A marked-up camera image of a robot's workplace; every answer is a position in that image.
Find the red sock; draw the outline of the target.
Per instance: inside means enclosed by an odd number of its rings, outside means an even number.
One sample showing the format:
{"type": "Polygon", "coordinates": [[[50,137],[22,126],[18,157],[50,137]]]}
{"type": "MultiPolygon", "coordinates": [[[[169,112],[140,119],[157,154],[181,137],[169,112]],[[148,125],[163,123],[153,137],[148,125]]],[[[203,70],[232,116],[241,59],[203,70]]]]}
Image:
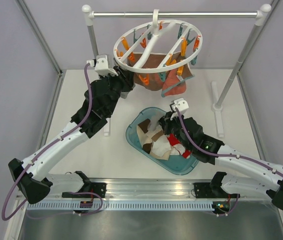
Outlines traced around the red sock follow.
{"type": "Polygon", "coordinates": [[[183,157],[184,159],[188,159],[188,158],[190,158],[191,154],[192,154],[192,152],[186,149],[186,150],[183,152],[182,157],[183,157]]]}
{"type": "Polygon", "coordinates": [[[167,137],[167,140],[172,147],[181,144],[181,142],[172,133],[167,137]]]}

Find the white cloth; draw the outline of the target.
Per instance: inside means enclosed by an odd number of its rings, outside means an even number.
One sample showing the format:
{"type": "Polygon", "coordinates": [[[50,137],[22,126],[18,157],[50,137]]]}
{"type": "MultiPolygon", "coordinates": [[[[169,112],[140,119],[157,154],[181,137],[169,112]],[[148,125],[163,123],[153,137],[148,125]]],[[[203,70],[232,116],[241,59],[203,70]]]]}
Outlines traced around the white cloth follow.
{"type": "Polygon", "coordinates": [[[162,126],[155,119],[151,122],[149,130],[153,130],[151,135],[152,148],[151,152],[156,156],[163,158],[166,153],[168,155],[183,155],[186,148],[180,143],[179,140],[171,133],[164,134],[162,126]]]}

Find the white round clip hanger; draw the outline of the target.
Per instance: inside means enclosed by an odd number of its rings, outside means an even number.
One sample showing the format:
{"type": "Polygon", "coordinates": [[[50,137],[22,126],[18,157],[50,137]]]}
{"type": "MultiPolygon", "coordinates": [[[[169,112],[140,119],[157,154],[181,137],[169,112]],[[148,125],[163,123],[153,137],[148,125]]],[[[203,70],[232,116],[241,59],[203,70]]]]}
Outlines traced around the white round clip hanger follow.
{"type": "Polygon", "coordinates": [[[203,35],[193,24],[183,20],[159,19],[125,32],[114,44],[116,64],[138,74],[161,74],[176,70],[182,76],[189,64],[195,64],[203,45],[203,35]]]}

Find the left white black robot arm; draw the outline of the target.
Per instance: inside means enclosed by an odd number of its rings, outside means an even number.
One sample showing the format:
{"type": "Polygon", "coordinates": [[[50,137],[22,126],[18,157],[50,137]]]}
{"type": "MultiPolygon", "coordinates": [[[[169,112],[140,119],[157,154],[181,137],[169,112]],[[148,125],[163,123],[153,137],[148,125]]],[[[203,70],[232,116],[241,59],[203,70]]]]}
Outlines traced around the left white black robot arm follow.
{"type": "Polygon", "coordinates": [[[82,107],[71,117],[66,127],[33,155],[8,164],[13,180],[27,202],[36,204],[52,194],[80,198],[91,192],[91,181],[82,171],[51,174],[50,170],[78,145],[99,132],[111,118],[123,93],[134,88],[134,73],[119,66],[114,74],[100,75],[87,82],[82,107]]]}

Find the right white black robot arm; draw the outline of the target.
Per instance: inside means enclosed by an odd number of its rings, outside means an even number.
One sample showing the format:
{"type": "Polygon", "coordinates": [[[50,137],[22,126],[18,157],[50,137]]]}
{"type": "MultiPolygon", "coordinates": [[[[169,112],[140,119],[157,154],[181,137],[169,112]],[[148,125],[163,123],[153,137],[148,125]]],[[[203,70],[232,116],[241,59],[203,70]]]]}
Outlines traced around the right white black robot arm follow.
{"type": "Polygon", "coordinates": [[[269,187],[266,194],[272,203],[283,210],[283,165],[254,159],[234,150],[221,140],[204,134],[203,127],[191,117],[184,118],[181,114],[175,117],[173,112],[168,112],[159,119],[159,124],[166,135],[174,135],[197,160],[260,180],[269,187]]]}

